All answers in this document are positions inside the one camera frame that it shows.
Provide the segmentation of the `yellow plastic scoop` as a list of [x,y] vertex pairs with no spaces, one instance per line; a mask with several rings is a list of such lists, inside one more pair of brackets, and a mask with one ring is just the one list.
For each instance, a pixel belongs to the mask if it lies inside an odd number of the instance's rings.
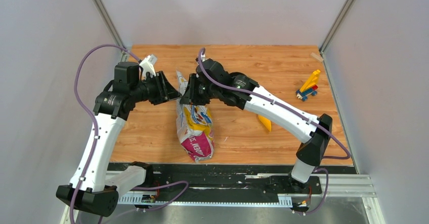
[[258,115],[258,119],[259,119],[260,123],[267,129],[268,132],[272,131],[272,123],[269,119],[267,119],[261,115]]

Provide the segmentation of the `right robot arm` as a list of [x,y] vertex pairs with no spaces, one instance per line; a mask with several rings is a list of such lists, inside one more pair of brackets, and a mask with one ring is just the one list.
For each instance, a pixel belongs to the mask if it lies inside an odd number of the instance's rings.
[[321,163],[332,137],[332,118],[299,110],[268,92],[255,80],[240,72],[227,72],[212,59],[199,64],[190,74],[181,104],[206,105],[218,99],[227,106],[261,115],[281,126],[300,142],[289,185],[295,192],[309,186],[311,173]]

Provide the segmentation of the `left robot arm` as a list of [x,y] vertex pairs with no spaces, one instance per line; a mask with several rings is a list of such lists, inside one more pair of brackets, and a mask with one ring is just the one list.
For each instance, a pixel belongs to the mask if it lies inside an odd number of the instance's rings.
[[93,126],[79,166],[69,184],[56,190],[56,197],[69,207],[109,217],[128,191],[135,187],[149,190],[154,186],[153,166],[137,161],[106,179],[115,143],[136,103],[148,101],[159,105],[181,96],[163,71],[147,72],[145,79],[141,79],[140,68],[134,62],[118,63],[114,79],[96,97],[90,112]]

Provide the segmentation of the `pet food bag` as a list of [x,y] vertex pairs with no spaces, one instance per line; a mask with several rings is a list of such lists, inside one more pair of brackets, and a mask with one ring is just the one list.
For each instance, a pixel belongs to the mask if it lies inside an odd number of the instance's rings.
[[182,148],[194,162],[211,159],[214,136],[208,107],[181,104],[177,99],[176,112],[177,136]]

